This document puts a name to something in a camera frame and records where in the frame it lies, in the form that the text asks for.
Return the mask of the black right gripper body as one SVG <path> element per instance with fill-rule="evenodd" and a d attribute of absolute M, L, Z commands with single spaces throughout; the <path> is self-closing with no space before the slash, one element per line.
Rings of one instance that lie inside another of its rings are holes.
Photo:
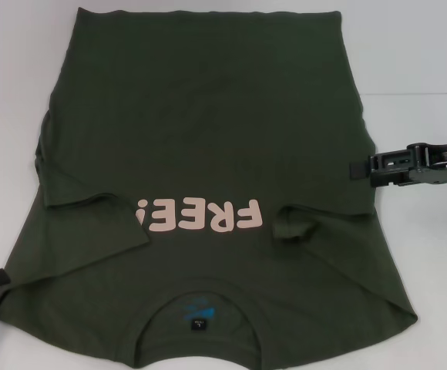
<path fill-rule="evenodd" d="M 447 144 L 414 143 L 407 146 L 412 151 L 414 165 L 410 166 L 410 184 L 447 183 Z"/>

